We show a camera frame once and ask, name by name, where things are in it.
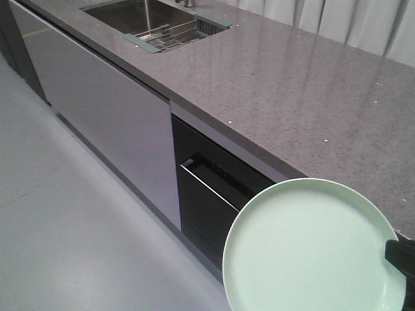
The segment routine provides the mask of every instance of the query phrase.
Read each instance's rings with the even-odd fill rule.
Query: gray floor
[[[0,310],[229,310],[222,285],[1,54]]]

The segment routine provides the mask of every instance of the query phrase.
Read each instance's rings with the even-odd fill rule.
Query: sink rack
[[[167,52],[230,28],[227,21],[197,12],[195,19],[171,27],[169,24],[140,32],[125,34],[124,38],[148,52]]]

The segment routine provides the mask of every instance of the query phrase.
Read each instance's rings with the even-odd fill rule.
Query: quartz countertop
[[[214,0],[231,29],[151,54],[80,8],[21,0],[290,178],[343,183],[415,238],[415,69]]]

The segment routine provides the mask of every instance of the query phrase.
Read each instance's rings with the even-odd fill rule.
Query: dishwasher
[[[182,233],[221,270],[235,217],[275,182],[174,115],[172,128]]]

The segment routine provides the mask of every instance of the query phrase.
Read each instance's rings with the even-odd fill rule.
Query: sink
[[[148,52],[166,52],[230,28],[231,23],[168,1],[110,1],[83,8]]]

